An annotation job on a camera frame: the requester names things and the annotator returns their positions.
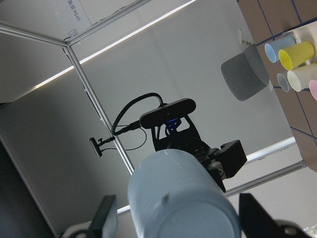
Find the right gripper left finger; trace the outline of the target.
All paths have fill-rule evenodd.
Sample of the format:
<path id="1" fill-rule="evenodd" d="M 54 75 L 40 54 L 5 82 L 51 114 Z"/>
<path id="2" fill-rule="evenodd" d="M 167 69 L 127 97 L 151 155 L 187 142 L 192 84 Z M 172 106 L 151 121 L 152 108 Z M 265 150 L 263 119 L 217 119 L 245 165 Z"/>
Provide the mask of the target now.
<path id="1" fill-rule="evenodd" d="M 95 238 L 113 238 L 117 230 L 116 195 L 106 195 L 90 224 Z"/>

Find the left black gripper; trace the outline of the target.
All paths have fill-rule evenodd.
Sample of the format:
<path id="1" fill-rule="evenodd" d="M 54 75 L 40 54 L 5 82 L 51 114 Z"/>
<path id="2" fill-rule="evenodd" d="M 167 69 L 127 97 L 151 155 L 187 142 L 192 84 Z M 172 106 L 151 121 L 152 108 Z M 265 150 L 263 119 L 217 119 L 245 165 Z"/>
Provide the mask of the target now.
<path id="1" fill-rule="evenodd" d="M 246 163 L 247 157 L 240 140 L 222 144 L 220 148 L 210 148 L 201 140 L 199 133 L 188 116 L 187 129 L 177 131 L 181 119 L 172 119 L 164 123 L 166 137 L 160 139 L 160 125 L 151 128 L 153 145 L 156 151 L 178 149 L 193 155 L 205 168 L 223 192 L 226 192 L 224 179 L 234 177 Z"/>

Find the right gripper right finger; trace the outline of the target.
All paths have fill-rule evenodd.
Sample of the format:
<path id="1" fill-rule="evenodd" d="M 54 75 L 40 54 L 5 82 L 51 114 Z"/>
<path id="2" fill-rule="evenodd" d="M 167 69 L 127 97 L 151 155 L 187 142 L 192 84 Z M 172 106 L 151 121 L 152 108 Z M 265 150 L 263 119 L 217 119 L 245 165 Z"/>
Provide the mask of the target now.
<path id="1" fill-rule="evenodd" d="M 239 218 L 247 238 L 273 238 L 278 225 L 250 193 L 239 195 Z"/>

